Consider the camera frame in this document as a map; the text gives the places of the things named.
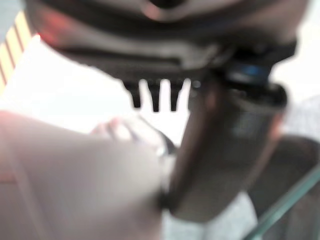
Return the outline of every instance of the striped object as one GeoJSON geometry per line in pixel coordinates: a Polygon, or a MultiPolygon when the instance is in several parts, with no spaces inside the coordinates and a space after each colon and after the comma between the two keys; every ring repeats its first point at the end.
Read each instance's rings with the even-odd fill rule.
{"type": "Polygon", "coordinates": [[[34,31],[24,11],[15,18],[14,25],[0,45],[0,94],[4,91],[34,31]]]}

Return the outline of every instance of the glass surface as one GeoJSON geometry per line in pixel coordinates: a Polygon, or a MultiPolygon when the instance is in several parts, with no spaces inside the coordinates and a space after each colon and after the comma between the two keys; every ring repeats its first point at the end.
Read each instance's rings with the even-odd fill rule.
{"type": "MultiPolygon", "coordinates": [[[[308,197],[306,194],[320,181],[320,165],[314,167],[303,179],[301,179],[295,186],[293,186],[290,191],[288,191],[283,197],[276,202],[265,214],[261,216],[258,221],[257,226],[244,238],[244,240],[259,240],[261,236],[267,233],[273,227],[278,224],[283,223],[283,217],[286,216],[286,213],[293,207],[295,204],[299,202],[303,197],[308,197]]],[[[314,225],[314,233],[313,239],[319,239],[319,209],[315,207],[314,214],[316,216],[316,221],[311,223],[314,225]]],[[[286,237],[290,234],[294,234],[294,230],[290,232],[286,232],[286,237]]]]}

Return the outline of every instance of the orange stripe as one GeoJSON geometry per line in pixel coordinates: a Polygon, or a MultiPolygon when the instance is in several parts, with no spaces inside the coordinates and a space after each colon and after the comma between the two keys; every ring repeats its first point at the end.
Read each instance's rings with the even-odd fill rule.
{"type": "Polygon", "coordinates": [[[22,49],[20,47],[18,36],[14,27],[11,27],[7,32],[6,42],[11,53],[13,64],[16,66],[22,55],[22,49]]]}
{"type": "Polygon", "coordinates": [[[18,37],[21,40],[23,50],[26,49],[29,41],[31,40],[31,30],[26,19],[24,11],[20,11],[15,18],[15,25],[18,33],[18,37]]]}
{"type": "Polygon", "coordinates": [[[4,80],[7,83],[11,78],[12,73],[14,72],[14,66],[12,64],[9,51],[5,44],[0,46],[0,64],[2,66],[2,72],[4,75],[4,80]]]}
{"type": "Polygon", "coordinates": [[[3,91],[5,90],[6,87],[6,81],[4,79],[4,76],[2,74],[2,66],[0,65],[0,94],[3,93],[3,91]]]}

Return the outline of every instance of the cylindrical handle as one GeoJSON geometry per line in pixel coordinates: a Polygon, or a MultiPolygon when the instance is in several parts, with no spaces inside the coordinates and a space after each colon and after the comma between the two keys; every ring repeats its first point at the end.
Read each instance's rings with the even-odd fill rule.
{"type": "Polygon", "coordinates": [[[170,181],[171,213],[207,222],[225,209],[267,163],[286,104],[286,92],[278,85],[202,84],[170,181]]]}

